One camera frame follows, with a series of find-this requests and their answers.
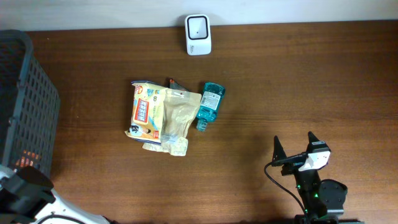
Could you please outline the yellow wet wipes pack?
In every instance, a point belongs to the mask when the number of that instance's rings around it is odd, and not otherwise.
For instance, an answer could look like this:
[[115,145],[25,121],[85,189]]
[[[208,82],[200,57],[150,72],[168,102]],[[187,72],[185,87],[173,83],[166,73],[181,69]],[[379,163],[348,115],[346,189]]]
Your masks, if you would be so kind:
[[148,81],[133,81],[131,124],[125,134],[136,141],[161,144],[167,88]]

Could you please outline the teal mouthwash bottle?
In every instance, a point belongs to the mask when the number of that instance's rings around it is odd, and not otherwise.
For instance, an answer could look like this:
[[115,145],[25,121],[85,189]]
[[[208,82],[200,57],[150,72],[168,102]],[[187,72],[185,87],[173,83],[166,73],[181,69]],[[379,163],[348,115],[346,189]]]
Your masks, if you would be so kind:
[[224,86],[213,82],[205,83],[200,108],[197,113],[197,130],[204,132],[208,123],[215,122],[224,94]]

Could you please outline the black packet with red item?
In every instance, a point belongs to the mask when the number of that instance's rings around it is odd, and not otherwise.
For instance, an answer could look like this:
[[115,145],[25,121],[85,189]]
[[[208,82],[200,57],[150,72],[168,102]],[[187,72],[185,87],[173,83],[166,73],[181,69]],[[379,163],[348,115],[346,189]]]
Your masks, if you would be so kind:
[[169,88],[173,90],[178,90],[178,91],[188,91],[185,87],[181,86],[178,84],[174,79],[169,80]]

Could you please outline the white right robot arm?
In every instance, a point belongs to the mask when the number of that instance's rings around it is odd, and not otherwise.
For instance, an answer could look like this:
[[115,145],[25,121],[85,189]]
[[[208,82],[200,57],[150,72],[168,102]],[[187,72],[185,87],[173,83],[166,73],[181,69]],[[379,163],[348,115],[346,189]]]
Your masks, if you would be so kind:
[[[308,132],[307,149],[294,156],[287,156],[279,138],[274,136],[272,160],[265,165],[264,173],[276,186],[293,196],[302,209],[303,213],[296,215],[292,223],[360,223],[359,220],[339,219],[344,214],[347,186],[332,179],[322,180],[318,174],[328,164],[330,155],[331,149],[326,142],[319,140],[311,131]],[[269,166],[281,166],[281,175],[295,177],[298,197],[268,174]]]

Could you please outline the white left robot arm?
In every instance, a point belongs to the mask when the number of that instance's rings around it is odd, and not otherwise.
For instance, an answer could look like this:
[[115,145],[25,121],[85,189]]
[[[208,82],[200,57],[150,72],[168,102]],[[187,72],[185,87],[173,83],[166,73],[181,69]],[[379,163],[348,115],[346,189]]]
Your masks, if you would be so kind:
[[14,172],[1,166],[1,224],[111,224],[62,198],[47,176],[27,166]]

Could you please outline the beige kraft paper pouch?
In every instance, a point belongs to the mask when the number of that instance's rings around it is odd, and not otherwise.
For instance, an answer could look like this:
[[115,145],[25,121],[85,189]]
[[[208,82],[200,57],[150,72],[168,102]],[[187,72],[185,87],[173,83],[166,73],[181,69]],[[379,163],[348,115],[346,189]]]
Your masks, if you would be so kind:
[[171,156],[185,156],[188,149],[188,130],[196,118],[200,102],[199,93],[166,89],[160,145],[144,143],[142,148],[166,152]]

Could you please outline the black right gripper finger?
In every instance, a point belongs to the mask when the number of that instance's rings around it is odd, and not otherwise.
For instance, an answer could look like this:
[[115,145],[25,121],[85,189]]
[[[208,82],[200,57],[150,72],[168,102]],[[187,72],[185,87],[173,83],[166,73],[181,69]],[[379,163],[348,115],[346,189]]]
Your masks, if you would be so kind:
[[310,144],[319,144],[320,140],[311,132],[308,132],[308,141]]
[[278,136],[274,136],[274,151],[272,156],[272,166],[282,166],[287,158]]

